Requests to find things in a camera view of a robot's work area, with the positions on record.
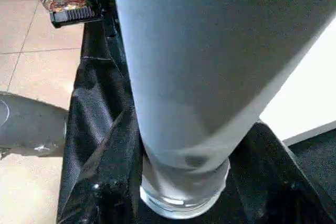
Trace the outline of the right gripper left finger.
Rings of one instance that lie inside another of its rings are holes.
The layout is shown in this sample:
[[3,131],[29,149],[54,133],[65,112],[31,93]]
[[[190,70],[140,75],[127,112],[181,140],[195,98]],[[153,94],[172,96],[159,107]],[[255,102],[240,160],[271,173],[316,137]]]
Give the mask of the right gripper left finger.
[[84,164],[58,223],[137,223],[143,146],[126,108]]

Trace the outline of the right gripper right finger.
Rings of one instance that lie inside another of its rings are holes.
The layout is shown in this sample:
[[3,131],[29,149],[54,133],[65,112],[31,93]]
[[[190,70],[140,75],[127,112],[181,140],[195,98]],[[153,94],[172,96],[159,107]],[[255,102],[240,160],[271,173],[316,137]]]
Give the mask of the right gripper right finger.
[[335,223],[335,201],[263,122],[229,162],[248,223]]

